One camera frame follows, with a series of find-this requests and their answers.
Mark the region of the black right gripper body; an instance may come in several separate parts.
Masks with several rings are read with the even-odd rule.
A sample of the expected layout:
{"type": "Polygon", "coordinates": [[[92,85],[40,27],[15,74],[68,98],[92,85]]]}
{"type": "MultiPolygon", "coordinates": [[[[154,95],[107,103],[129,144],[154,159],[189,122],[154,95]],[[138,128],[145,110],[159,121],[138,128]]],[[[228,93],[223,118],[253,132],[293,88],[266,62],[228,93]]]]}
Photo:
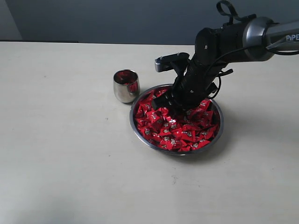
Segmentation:
{"type": "Polygon", "coordinates": [[[165,94],[172,106],[184,110],[192,109],[216,92],[219,87],[214,84],[214,79],[224,68],[222,62],[208,62],[204,64],[197,56],[188,60],[184,71],[175,70],[177,77],[172,88],[165,94]]]}

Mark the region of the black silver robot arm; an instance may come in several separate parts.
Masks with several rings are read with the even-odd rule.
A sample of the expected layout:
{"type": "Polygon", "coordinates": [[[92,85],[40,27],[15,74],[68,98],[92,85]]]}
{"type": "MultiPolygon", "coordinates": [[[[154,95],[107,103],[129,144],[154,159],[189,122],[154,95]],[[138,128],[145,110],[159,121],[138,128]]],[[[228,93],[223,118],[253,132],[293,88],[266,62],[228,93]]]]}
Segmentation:
{"type": "Polygon", "coordinates": [[[151,105],[154,110],[195,108],[204,99],[217,96],[221,84],[215,84],[214,80],[233,72],[223,71],[228,64],[264,62],[273,55],[298,53],[298,21],[275,23],[267,17],[258,17],[219,29],[204,28],[196,36],[193,57],[180,52],[155,60],[157,72],[174,70],[177,77],[172,87],[151,105]]]}

